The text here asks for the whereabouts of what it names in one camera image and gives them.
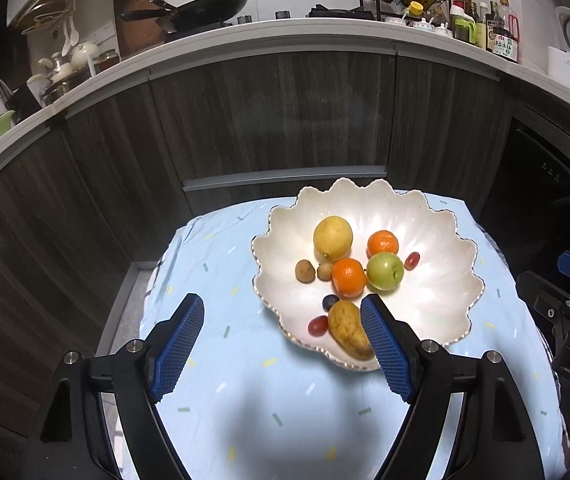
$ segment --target wok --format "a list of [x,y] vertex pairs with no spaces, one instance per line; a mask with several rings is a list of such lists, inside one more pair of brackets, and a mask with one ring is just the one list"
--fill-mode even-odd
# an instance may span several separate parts
[[247,0],[194,0],[180,7],[174,7],[162,0],[149,1],[159,8],[128,10],[119,18],[124,22],[156,18],[159,26],[167,32],[175,32],[229,20],[247,3]]

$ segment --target tangerine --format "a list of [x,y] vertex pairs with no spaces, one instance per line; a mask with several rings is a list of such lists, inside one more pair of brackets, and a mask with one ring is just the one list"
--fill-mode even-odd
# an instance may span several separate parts
[[367,240],[367,256],[378,253],[398,253],[398,238],[391,231],[376,231]]
[[356,298],[367,284],[363,266],[354,258],[342,258],[334,263],[332,280],[338,293],[345,298]]

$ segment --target blueberry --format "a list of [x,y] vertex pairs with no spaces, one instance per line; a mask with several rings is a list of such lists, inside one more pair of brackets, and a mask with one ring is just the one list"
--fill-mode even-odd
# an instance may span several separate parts
[[322,298],[322,309],[325,312],[329,312],[329,309],[332,307],[332,305],[339,300],[340,298],[335,294],[328,294],[327,296]]

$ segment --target screw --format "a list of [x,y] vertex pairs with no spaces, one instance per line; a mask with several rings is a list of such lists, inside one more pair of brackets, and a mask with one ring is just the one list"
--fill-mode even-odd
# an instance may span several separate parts
[[502,361],[502,355],[500,355],[495,350],[489,350],[486,355],[489,361],[491,361],[494,364],[500,363]]
[[128,352],[135,354],[136,352],[139,352],[143,349],[143,344],[144,343],[141,339],[132,339],[129,343],[127,343],[127,346],[125,348],[127,348]]
[[66,365],[73,365],[76,361],[78,361],[78,352],[67,352],[65,357],[63,357],[63,361],[65,361]]
[[420,346],[422,346],[422,349],[428,354],[433,354],[436,350],[438,350],[438,343],[432,341],[431,339],[425,339],[425,341],[420,343]]

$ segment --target pan handle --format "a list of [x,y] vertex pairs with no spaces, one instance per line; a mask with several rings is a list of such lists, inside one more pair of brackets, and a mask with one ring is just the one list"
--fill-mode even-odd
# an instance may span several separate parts
[[174,7],[172,4],[168,4],[164,0],[147,0],[149,3],[154,4],[155,6],[161,7],[161,9],[168,10],[169,12],[173,12],[178,7]]
[[170,13],[166,9],[137,9],[123,12],[119,18],[124,22],[136,22],[138,20],[149,20],[150,18],[164,18]]

